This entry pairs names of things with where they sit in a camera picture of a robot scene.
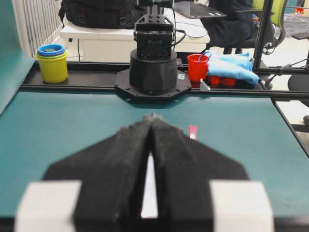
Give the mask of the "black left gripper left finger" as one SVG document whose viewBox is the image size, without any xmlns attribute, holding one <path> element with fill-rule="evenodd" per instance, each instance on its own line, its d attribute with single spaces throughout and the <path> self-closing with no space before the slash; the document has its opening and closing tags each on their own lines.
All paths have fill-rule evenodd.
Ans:
<svg viewBox="0 0 309 232">
<path fill-rule="evenodd" d="M 140 221 L 151 122 L 115 135 L 49 166 L 44 180 L 81 180 L 73 215 L 79 232 L 130 232 Z"/>
</svg>

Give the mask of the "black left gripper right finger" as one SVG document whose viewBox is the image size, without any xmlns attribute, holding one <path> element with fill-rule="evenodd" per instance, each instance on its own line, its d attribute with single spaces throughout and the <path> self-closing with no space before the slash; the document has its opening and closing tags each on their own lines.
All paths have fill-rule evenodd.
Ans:
<svg viewBox="0 0 309 232">
<path fill-rule="evenodd" d="M 211 232 L 210 180 L 247 180 L 239 162 L 189 138 L 161 119 L 151 123 L 160 227 L 165 232 Z"/>
</svg>

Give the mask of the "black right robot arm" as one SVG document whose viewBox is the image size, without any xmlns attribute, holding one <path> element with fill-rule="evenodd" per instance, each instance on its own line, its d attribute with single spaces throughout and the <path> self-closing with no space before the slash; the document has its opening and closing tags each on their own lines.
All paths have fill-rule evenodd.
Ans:
<svg viewBox="0 0 309 232">
<path fill-rule="evenodd" d="M 148 12 L 135 25 L 137 48 L 130 55 L 129 84 L 141 93 L 165 93 L 177 85 L 176 29 L 158 9 L 169 0 L 140 0 Z M 245 224 L 244 167 L 197 142 L 180 129 L 150 116 L 117 134 L 121 160 L 124 227 L 155 232 L 242 232 Z M 142 197 L 149 154 L 154 156 L 158 216 L 145 222 Z"/>
</svg>

